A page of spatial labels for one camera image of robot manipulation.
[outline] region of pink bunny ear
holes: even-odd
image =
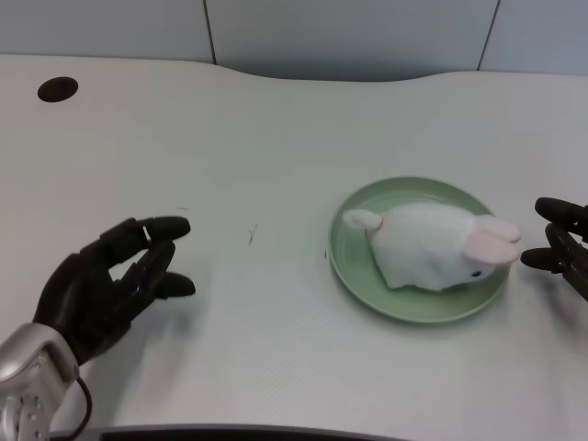
[[[505,266],[518,259],[518,250],[510,243],[487,232],[472,233],[463,249],[463,254],[481,264]]]
[[[477,216],[476,227],[481,232],[487,232],[498,239],[510,243],[517,243],[521,240],[521,229],[518,226],[489,214]]]

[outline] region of black hole cover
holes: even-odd
[[[46,103],[59,103],[71,98],[77,92],[77,81],[68,76],[60,76],[41,85],[37,96]]]

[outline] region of plush bunny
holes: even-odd
[[[366,231],[390,288],[440,291],[483,280],[519,256],[512,245],[521,238],[516,225],[434,202],[400,205],[384,215],[351,209],[343,220]]]

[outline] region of table surface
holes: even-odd
[[[62,75],[77,94],[38,100],[39,85]],[[0,56],[0,97],[0,336],[31,319],[65,256],[118,221],[192,225],[172,268],[193,277],[197,296],[153,305],[85,367],[91,425],[587,437],[588,305],[560,277],[516,264],[485,312],[415,326],[353,299],[325,248],[338,204],[395,175],[466,188],[522,227],[522,248],[545,244],[535,199],[588,200],[588,77],[349,84]],[[73,388],[55,428],[81,418],[81,401]]]

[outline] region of wall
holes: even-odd
[[[216,54],[218,64],[251,74],[323,80],[394,80],[479,65],[486,71],[588,74],[587,0],[496,5],[497,0],[0,0],[0,53],[199,62],[214,62]]]
[[[0,52],[212,62],[202,0],[0,0]]]
[[[588,74],[588,1],[503,0],[481,69]]]

